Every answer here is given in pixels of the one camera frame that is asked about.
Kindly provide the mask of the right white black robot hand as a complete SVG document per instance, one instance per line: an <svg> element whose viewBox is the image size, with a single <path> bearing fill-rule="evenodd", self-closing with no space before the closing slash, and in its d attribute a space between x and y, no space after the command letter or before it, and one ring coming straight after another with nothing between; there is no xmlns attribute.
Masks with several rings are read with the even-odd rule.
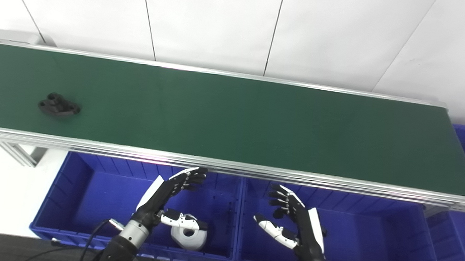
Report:
<svg viewBox="0 0 465 261"><path fill-rule="evenodd" d="M273 184L269 191L269 205L275 206L272 216L281 219L288 216L297 226L297 233L293 233L283 226L278 226L261 213L253 216L258 226L271 236L276 242L293 250L298 261L325 261L324 235L316 208L307 209L300 198L289 188L280 184Z"/></svg>

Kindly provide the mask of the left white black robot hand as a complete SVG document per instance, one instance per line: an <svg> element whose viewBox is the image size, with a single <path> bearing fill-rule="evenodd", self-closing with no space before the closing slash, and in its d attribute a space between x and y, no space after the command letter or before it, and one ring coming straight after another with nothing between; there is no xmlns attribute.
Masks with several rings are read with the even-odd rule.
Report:
<svg viewBox="0 0 465 261"><path fill-rule="evenodd" d="M158 177L159 182L154 182L145 192L143 195L145 200L133 213L131 221L136 221L148 230L153 229L159 223L186 230L208 230L208 224L199 221L194 216L185 215L170 208L165 209L166 203L173 196L184 190L193 190L195 184L202 184L207 173L207 168L192 167L185 168L166 181L162 177Z"/></svg>

